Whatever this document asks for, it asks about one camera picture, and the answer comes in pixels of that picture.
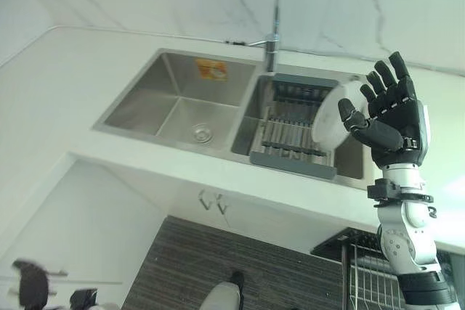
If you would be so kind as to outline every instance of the orange label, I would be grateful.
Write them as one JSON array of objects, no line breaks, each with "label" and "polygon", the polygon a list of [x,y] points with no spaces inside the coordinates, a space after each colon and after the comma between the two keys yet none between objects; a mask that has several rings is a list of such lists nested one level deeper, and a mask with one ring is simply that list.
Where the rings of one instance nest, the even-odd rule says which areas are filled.
[{"label": "orange label", "polygon": [[202,79],[227,81],[226,62],[196,58],[195,63]]}]

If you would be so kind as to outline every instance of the gray rug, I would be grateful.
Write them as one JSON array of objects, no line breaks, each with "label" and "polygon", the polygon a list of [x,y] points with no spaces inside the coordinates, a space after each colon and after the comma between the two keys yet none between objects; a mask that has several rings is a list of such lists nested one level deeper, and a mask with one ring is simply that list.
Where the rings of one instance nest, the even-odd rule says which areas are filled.
[{"label": "gray rug", "polygon": [[244,273],[244,310],[341,308],[338,264],[168,217],[123,310],[198,310],[233,271]]}]

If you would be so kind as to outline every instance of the faucet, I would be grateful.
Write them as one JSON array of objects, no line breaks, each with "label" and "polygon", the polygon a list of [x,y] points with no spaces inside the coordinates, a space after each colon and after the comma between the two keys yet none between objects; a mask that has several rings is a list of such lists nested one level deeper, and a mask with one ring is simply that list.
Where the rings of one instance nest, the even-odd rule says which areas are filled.
[{"label": "faucet", "polygon": [[245,44],[246,46],[260,46],[264,45],[264,69],[266,72],[274,73],[278,65],[278,51],[279,51],[279,21],[280,21],[280,8],[282,0],[275,0],[275,8],[273,11],[272,32],[268,34],[264,40],[255,41],[254,43]]}]

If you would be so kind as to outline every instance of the robotic arm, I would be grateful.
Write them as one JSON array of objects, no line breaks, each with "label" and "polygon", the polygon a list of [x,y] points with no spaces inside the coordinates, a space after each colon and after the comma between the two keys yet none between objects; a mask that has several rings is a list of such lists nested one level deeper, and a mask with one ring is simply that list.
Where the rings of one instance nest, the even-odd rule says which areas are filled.
[{"label": "robotic arm", "polygon": [[368,197],[378,202],[381,249],[397,275],[407,309],[460,310],[436,257],[428,227],[436,210],[429,205],[433,197],[426,194],[419,172],[428,150],[428,114],[399,52],[389,61],[398,81],[378,61],[376,72],[367,75],[373,89],[360,88],[370,118],[348,99],[339,101],[339,114],[353,137],[371,148],[373,161],[383,171],[383,178],[368,187]]}]

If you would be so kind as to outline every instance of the white countertop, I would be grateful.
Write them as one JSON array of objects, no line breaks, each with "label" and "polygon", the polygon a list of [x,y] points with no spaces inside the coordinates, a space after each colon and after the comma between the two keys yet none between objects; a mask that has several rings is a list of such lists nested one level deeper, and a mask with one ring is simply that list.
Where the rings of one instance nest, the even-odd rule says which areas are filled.
[{"label": "white countertop", "polygon": [[[258,48],[206,41],[55,28],[0,68],[0,255],[75,156],[241,192],[348,226],[376,229],[374,202],[363,190],[92,130],[159,49],[247,60],[261,60],[263,55]],[[373,67],[372,62],[293,52],[281,52],[279,60],[353,73]],[[411,75],[417,95],[429,106],[432,125],[422,175],[437,201],[439,218],[433,229],[440,247],[465,253],[465,231],[456,229],[465,224],[465,192],[463,187],[461,194],[453,189],[465,168],[465,79],[419,69],[412,69]]]}]

